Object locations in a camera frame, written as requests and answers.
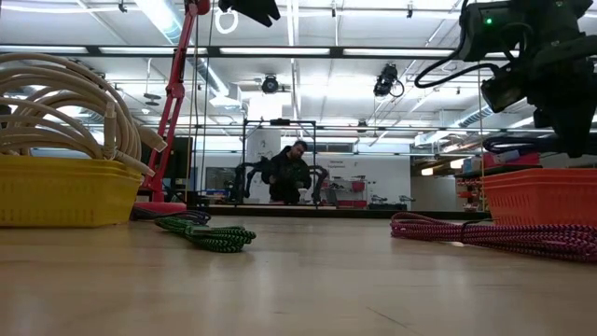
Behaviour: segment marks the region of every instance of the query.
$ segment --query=black jacket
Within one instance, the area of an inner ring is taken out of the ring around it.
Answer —
[[[311,176],[309,166],[302,159],[290,160],[286,153],[290,150],[286,146],[280,154],[271,158],[270,174],[276,182],[270,185],[270,196],[273,201],[284,203],[298,203],[300,193],[297,189],[297,182],[302,182],[303,188],[311,187]]]

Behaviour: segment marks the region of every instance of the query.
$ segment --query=spider robot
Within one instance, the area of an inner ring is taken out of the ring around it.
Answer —
[[[247,168],[253,168],[253,170],[247,174]],[[236,167],[235,173],[236,176],[234,181],[229,182],[228,185],[229,202],[242,203],[243,198],[249,198],[251,196],[251,182],[253,181],[255,174],[261,173],[261,181],[267,185],[270,184],[271,162],[267,158],[261,157],[261,161],[259,162],[241,163]],[[314,204],[319,204],[321,202],[321,187],[329,176],[329,172],[322,166],[312,165],[309,166],[309,174],[317,176],[317,180],[313,187],[312,201]]]

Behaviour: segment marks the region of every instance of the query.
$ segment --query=white pillar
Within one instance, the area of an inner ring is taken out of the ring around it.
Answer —
[[[269,121],[270,119],[278,119],[282,117],[282,104],[273,94],[255,97],[249,102],[247,115],[250,120],[263,118]],[[271,159],[281,150],[280,137],[282,133],[279,130],[256,130],[253,132],[256,126],[256,124],[251,124],[247,128],[247,135],[251,134],[246,140],[245,160],[247,162],[258,162],[261,157]],[[259,203],[270,202],[270,186],[261,181],[261,174],[255,174],[253,177],[251,200],[247,200],[247,203],[254,203],[255,201]]]

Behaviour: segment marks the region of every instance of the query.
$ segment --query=man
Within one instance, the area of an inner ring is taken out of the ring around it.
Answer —
[[[270,196],[273,202],[296,204],[300,199],[299,189],[311,187],[309,166],[302,160],[306,150],[307,143],[297,141],[271,158]]]

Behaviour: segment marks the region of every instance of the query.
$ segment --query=orange basket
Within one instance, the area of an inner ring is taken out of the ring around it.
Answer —
[[[597,226],[597,169],[529,169],[483,182],[496,225]]]

